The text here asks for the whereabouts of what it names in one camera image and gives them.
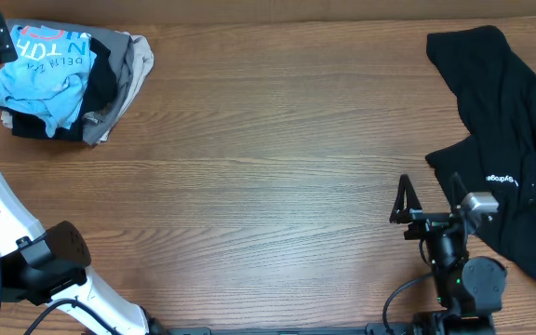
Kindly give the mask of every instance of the blue t-shirt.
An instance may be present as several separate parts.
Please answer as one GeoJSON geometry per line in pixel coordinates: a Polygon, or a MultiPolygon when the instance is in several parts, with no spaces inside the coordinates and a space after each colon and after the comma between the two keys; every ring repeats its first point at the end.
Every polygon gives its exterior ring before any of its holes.
{"type": "Polygon", "coordinates": [[[0,70],[0,105],[38,116],[53,137],[76,120],[96,59],[88,33],[14,26],[16,61],[0,70]]]}

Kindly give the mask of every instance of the clothing label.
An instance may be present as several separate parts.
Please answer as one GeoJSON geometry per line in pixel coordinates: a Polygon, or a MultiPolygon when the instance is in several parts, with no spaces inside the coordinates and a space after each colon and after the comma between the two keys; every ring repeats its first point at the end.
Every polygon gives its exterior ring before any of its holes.
{"type": "Polygon", "coordinates": [[[518,187],[518,181],[516,181],[514,178],[506,175],[505,177],[498,177],[496,175],[487,176],[487,181],[498,181],[498,182],[513,182],[516,184],[516,187],[518,187]]]}

